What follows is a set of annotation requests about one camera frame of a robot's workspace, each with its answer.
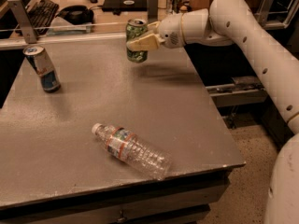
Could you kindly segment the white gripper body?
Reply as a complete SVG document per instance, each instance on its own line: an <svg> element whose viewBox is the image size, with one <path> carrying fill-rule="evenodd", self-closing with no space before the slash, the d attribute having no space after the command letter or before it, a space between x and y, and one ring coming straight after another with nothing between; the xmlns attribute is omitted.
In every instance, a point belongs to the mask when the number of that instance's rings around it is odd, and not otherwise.
<svg viewBox="0 0 299 224"><path fill-rule="evenodd" d="M169 15L160 22L158 27L159 35L163 45L169 49L181 48L185 45L182 27L182 15Z"/></svg>

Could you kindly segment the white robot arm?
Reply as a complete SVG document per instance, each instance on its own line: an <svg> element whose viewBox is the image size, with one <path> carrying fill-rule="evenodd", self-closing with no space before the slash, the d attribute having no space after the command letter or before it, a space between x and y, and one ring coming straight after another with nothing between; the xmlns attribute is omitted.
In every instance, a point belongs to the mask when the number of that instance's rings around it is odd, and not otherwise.
<svg viewBox="0 0 299 224"><path fill-rule="evenodd" d="M276 159L263 224L299 224L299 62L256 21L245 0L213 0L210 8L169 15L129 40L131 51L237 44L293 132Z"/></svg>

